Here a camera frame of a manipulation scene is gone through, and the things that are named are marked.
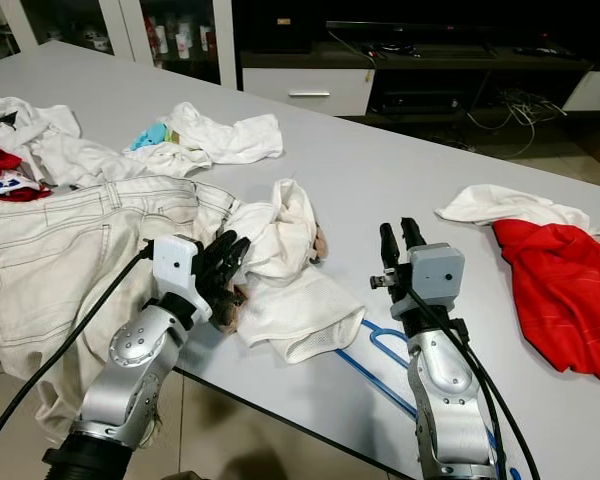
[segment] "tan tile floor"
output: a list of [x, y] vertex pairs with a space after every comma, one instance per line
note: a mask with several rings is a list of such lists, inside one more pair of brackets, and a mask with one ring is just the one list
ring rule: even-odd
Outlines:
[[[517, 145], [486, 145], [493, 156]], [[577, 146], [559, 140], [534, 145], [520, 165], [600, 185], [600, 164]], [[22, 381], [0, 369], [0, 414]], [[386, 480], [394, 478], [340, 450], [191, 380], [172, 374], [161, 398], [162, 431], [138, 451], [126, 480], [159, 480], [194, 470], [214, 480]], [[17, 410], [0, 437], [0, 479], [42, 479], [40, 461], [52, 446], [38, 428], [35, 393]]]

